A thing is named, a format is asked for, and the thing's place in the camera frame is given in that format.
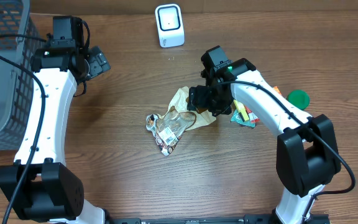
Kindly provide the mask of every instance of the yellow object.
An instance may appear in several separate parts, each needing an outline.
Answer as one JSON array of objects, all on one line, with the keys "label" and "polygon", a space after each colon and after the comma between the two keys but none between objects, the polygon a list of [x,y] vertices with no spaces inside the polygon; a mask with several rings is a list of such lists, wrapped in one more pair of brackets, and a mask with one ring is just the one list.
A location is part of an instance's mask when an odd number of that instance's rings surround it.
[{"label": "yellow object", "polygon": [[248,121],[249,117],[248,117],[245,106],[242,103],[238,102],[237,100],[234,100],[234,105],[236,106],[236,109],[239,112],[239,114],[242,118],[242,121]]}]

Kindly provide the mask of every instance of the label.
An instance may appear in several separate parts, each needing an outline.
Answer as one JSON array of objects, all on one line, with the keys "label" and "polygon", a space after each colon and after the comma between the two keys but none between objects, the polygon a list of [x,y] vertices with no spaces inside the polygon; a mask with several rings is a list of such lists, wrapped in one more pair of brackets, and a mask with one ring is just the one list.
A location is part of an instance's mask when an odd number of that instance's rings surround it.
[{"label": "label", "polygon": [[166,127],[164,130],[159,132],[158,134],[160,138],[164,141],[166,145],[170,145],[174,140],[177,140],[177,137],[172,132],[172,130],[169,127]]}]

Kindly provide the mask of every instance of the green round object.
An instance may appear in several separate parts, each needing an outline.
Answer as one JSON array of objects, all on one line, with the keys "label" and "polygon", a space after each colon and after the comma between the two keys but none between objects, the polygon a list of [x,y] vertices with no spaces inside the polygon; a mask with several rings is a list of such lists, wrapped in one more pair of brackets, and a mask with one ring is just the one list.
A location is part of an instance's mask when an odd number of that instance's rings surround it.
[{"label": "green round object", "polygon": [[297,108],[304,110],[309,106],[310,97],[303,90],[294,90],[287,96],[287,100]]}]

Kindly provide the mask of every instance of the wood grain surface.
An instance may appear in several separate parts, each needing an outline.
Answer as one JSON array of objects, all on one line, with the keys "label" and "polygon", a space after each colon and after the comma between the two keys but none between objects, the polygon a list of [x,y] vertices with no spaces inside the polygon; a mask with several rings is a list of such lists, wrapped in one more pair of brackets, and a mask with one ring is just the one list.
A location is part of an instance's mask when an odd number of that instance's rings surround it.
[{"label": "wood grain surface", "polygon": [[177,3],[182,13],[358,10],[358,0],[36,0],[31,12],[66,15],[153,14]]},{"label": "wood grain surface", "polygon": [[[52,18],[32,16],[39,32]],[[322,196],[314,213],[332,223],[358,223],[358,11],[184,14],[184,46],[161,49],[154,15],[82,16],[112,69],[88,83],[70,108],[67,166],[84,183],[85,197],[115,218],[228,217],[270,213],[283,186],[275,170],[276,140],[220,116],[185,133],[163,156],[145,128],[148,114],[163,114],[183,86],[202,85],[202,54],[220,45],[233,60],[245,57],[283,95],[302,89],[307,111],[334,123],[340,154],[357,186]],[[0,151],[0,165],[14,151]],[[326,187],[350,183],[342,171]],[[0,222],[7,200],[0,191]],[[23,223],[14,213],[9,223]]]}]

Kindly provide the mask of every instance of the gray plastic basket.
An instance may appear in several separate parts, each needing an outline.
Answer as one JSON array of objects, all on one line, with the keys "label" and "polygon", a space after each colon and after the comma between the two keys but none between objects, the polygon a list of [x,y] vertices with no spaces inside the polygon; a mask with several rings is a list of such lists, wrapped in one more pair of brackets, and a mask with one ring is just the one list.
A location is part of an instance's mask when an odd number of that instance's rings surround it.
[{"label": "gray plastic basket", "polygon": [[[39,36],[29,17],[29,0],[0,1],[0,34]],[[0,55],[30,69],[30,58],[41,42],[23,38],[0,39]],[[33,80],[0,60],[0,150],[18,149],[23,140],[32,102]]]}]

